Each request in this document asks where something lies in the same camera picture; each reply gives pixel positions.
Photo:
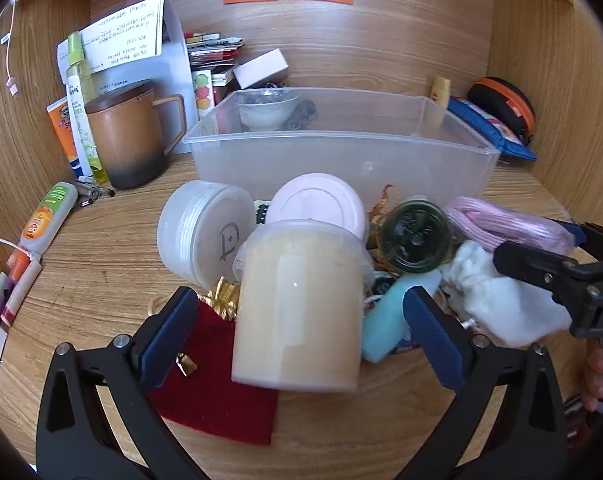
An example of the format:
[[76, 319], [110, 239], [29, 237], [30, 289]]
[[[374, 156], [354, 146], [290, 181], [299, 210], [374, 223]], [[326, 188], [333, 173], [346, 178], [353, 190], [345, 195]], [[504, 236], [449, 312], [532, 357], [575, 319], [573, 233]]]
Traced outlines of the person's right hand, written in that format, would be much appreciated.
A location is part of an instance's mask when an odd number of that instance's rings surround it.
[[603, 347], [597, 339], [588, 339], [585, 367], [580, 381], [581, 403], [593, 413], [603, 401]]

